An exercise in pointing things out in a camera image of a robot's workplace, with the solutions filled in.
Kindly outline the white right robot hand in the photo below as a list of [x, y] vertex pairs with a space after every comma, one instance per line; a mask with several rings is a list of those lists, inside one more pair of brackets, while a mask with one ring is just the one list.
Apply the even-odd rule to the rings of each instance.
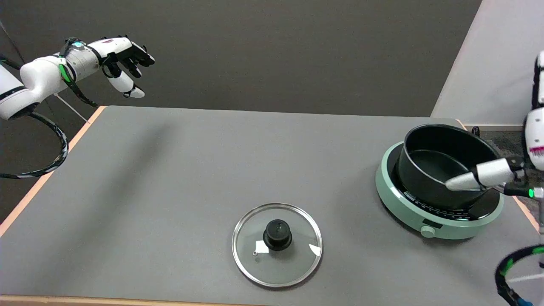
[[501, 188], [508, 196], [543, 198], [543, 186], [529, 186], [525, 181], [527, 169], [544, 170], [544, 109], [543, 73], [544, 54], [541, 51], [534, 62], [532, 108], [523, 122], [521, 157], [505, 157], [477, 164], [470, 172], [445, 182], [449, 190], [485, 190]]

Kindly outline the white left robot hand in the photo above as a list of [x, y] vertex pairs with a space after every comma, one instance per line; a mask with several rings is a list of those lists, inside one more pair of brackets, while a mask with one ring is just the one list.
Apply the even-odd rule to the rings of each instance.
[[118, 36], [87, 44], [98, 58], [99, 67], [109, 83], [126, 98], [140, 99], [144, 91], [134, 83], [132, 77], [140, 78], [139, 69], [155, 64], [155, 58], [144, 46], [131, 41], [127, 36]]

